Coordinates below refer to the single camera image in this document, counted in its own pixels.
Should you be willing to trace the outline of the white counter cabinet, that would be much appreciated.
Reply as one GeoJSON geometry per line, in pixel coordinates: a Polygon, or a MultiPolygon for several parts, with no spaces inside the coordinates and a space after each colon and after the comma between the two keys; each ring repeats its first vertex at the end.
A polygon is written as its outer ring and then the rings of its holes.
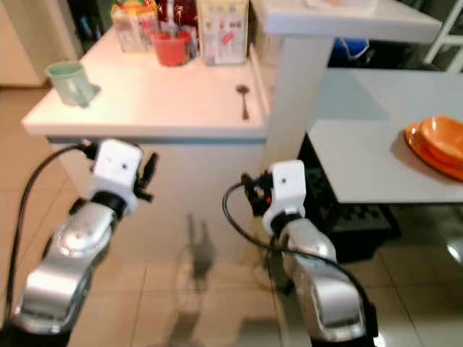
{"type": "Polygon", "coordinates": [[[209,67],[196,59],[163,67],[152,53],[122,52],[113,32],[80,63],[101,88],[88,107],[66,106],[55,90],[22,120],[54,147],[82,139],[118,138],[159,155],[148,186],[150,204],[119,225],[118,244],[141,242],[145,259],[175,260],[194,249],[218,264],[244,263],[254,247],[225,219],[221,198],[244,172],[261,171],[267,139],[261,93],[249,65],[209,67]],[[235,87],[250,88],[242,120],[235,87]]]}

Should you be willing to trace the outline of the metal spoon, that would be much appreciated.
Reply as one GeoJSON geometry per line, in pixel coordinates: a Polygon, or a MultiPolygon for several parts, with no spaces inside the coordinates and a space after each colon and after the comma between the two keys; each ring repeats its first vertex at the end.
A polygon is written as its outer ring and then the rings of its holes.
{"type": "Polygon", "coordinates": [[[241,104],[242,104],[242,120],[249,120],[250,119],[250,113],[247,105],[247,96],[248,93],[250,93],[250,88],[245,85],[245,84],[238,84],[238,86],[235,87],[236,93],[240,95],[241,98],[241,104]]]}

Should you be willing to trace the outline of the grey dining table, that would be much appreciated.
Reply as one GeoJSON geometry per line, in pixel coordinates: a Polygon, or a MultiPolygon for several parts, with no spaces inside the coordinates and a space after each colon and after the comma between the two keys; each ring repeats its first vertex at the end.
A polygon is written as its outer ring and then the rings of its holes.
{"type": "Polygon", "coordinates": [[[431,116],[463,120],[463,74],[334,67],[312,116],[308,139],[342,204],[463,204],[463,182],[404,139],[431,116]]]}

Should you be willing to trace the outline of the pale green mug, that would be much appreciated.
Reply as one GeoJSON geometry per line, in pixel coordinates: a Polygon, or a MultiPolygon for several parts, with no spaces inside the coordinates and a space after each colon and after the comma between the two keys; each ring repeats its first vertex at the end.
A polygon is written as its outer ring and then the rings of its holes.
{"type": "Polygon", "coordinates": [[[101,88],[92,83],[79,61],[59,61],[44,69],[61,102],[66,106],[88,107],[101,88]]]}

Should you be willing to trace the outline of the red plastic cup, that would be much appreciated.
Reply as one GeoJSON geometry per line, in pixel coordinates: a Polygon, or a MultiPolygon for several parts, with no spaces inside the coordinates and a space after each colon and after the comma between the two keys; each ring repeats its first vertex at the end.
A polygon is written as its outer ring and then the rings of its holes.
{"type": "Polygon", "coordinates": [[[163,67],[179,67],[192,60],[189,50],[192,36],[189,32],[178,32],[175,36],[159,32],[153,36],[158,62],[163,67]]]}

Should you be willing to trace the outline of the orange snack package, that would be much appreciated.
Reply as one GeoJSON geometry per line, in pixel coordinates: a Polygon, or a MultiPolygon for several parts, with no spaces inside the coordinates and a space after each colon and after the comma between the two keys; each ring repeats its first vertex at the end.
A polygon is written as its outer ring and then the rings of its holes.
{"type": "Polygon", "coordinates": [[[156,0],[114,0],[110,16],[122,52],[155,50],[153,36],[158,32],[156,0]]]}

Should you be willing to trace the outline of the white printed carton box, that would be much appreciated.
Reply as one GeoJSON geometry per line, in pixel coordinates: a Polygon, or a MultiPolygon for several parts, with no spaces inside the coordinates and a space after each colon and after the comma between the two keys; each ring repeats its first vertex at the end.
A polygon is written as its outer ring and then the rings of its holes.
{"type": "Polygon", "coordinates": [[[196,0],[200,56],[205,65],[246,62],[249,7],[249,0],[196,0]]]}

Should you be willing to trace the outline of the dark red snack bag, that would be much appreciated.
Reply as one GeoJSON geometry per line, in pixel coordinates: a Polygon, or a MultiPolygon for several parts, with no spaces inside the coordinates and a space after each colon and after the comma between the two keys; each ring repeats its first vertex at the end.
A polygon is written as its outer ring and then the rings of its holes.
{"type": "Polygon", "coordinates": [[[156,0],[158,7],[159,30],[169,31],[169,14],[182,32],[188,32],[192,37],[197,34],[196,0],[156,0]]]}

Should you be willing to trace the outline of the orange plate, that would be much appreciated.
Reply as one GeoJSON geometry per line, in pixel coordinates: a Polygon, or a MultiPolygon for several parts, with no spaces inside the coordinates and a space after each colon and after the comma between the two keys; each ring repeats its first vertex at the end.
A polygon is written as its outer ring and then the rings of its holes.
{"type": "Polygon", "coordinates": [[[437,158],[431,155],[427,143],[420,138],[421,131],[419,125],[410,124],[404,128],[404,142],[416,158],[419,158],[426,166],[430,166],[434,171],[439,172],[444,176],[448,176],[454,181],[463,182],[463,168],[454,168],[447,164],[443,164],[437,158]]]}

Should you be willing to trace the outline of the blue container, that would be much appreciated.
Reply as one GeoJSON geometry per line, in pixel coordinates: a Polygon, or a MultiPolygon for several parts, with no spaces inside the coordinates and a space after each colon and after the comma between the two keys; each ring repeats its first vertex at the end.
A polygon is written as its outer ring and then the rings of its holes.
{"type": "Polygon", "coordinates": [[[370,49],[370,40],[367,38],[334,38],[331,59],[360,59],[370,49]]]}

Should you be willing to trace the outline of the cream cupboard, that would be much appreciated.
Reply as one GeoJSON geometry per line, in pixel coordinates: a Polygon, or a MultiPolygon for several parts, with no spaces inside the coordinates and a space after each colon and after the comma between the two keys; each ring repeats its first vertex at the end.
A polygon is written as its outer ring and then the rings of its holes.
{"type": "Polygon", "coordinates": [[[27,49],[14,28],[7,0],[0,1],[0,85],[7,88],[38,88],[44,80],[33,66],[27,49]]]}

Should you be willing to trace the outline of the orange bowl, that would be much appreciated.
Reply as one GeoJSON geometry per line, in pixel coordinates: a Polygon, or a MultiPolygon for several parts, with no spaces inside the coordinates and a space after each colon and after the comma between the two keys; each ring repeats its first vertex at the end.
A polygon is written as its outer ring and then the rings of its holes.
{"type": "Polygon", "coordinates": [[[463,166],[463,120],[433,116],[422,120],[419,130],[434,158],[447,166],[463,166]]]}

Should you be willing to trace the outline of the white chair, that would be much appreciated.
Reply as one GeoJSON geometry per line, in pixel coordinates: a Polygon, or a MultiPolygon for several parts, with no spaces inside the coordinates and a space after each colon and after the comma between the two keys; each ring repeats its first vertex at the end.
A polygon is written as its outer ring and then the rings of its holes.
{"type": "Polygon", "coordinates": [[[451,59],[444,72],[447,74],[459,74],[463,72],[463,34],[451,33],[454,26],[459,23],[461,14],[463,14],[463,0],[454,0],[449,16],[444,20],[436,39],[431,43],[429,50],[427,50],[422,59],[425,65],[433,63],[433,60],[444,46],[456,46],[458,48],[456,55],[451,59]]]}

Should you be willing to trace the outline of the white raised shelf with post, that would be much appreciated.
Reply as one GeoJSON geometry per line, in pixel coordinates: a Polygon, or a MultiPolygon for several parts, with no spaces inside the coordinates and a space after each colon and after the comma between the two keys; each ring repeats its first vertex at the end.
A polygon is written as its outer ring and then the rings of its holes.
{"type": "Polygon", "coordinates": [[[250,0],[257,17],[252,66],[266,96],[268,134],[261,166],[297,158],[315,118],[322,80],[337,38],[429,43],[440,20],[398,0],[371,9],[315,6],[307,0],[250,0]]]}

